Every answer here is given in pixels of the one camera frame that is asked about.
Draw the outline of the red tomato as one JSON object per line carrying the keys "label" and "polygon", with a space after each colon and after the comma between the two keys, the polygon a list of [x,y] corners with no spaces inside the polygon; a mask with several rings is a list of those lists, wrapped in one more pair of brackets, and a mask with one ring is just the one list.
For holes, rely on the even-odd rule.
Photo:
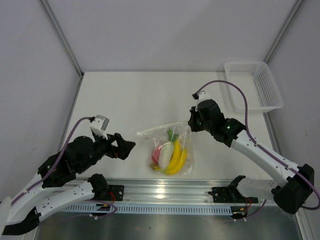
{"label": "red tomato", "polygon": [[152,159],[152,162],[156,165],[159,164],[159,157],[160,157],[160,153],[161,153],[161,149],[162,147],[159,146],[155,149],[152,150],[152,153],[151,153],[151,159]]}

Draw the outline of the white radish with leaves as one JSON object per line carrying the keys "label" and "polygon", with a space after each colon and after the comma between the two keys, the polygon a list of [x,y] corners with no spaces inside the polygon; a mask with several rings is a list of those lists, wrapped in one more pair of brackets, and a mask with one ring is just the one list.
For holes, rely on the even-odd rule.
{"label": "white radish with leaves", "polygon": [[167,135],[168,141],[161,145],[161,152],[158,159],[158,165],[162,170],[168,167],[175,149],[175,141],[179,138],[179,135],[174,133],[171,128],[168,129]]}

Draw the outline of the clear zip top bag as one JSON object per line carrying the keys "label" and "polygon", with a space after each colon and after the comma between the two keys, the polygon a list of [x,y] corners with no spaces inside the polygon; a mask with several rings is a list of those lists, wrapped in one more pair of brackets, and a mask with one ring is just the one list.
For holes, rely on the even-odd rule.
{"label": "clear zip top bag", "polygon": [[149,167],[156,174],[180,177],[192,172],[192,133],[186,121],[138,131],[136,135],[147,144]]}

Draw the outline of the yellow banana bunch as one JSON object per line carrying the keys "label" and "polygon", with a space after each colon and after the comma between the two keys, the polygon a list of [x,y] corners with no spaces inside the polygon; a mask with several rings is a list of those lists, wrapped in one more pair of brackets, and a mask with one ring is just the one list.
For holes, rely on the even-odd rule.
{"label": "yellow banana bunch", "polygon": [[188,151],[185,147],[182,146],[180,141],[176,139],[174,143],[174,151],[170,160],[170,163],[167,168],[161,169],[159,165],[154,164],[151,160],[149,167],[156,172],[162,172],[167,176],[173,176],[181,172],[185,163],[187,161]]}

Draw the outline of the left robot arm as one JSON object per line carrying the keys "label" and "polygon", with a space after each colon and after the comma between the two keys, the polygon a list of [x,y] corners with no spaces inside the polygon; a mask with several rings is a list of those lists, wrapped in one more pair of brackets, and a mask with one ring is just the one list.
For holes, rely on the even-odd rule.
{"label": "left robot arm", "polygon": [[38,168],[26,190],[21,192],[22,197],[15,197],[2,235],[24,235],[49,216],[79,202],[111,200],[110,186],[98,173],[72,189],[62,191],[61,188],[103,157],[125,160],[135,145],[119,133],[109,134],[107,138],[97,135],[75,138],[61,151],[63,155],[50,156]]}

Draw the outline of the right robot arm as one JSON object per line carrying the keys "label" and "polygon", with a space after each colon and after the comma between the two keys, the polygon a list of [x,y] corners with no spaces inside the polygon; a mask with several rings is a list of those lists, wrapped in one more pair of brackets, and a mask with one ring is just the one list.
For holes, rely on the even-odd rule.
{"label": "right robot arm", "polygon": [[299,166],[259,144],[244,124],[224,117],[213,99],[200,100],[191,107],[188,125],[192,132],[206,131],[216,141],[245,155],[272,178],[268,181],[236,177],[228,189],[232,201],[245,197],[270,200],[283,211],[295,214],[315,192],[315,171],[310,165]]}

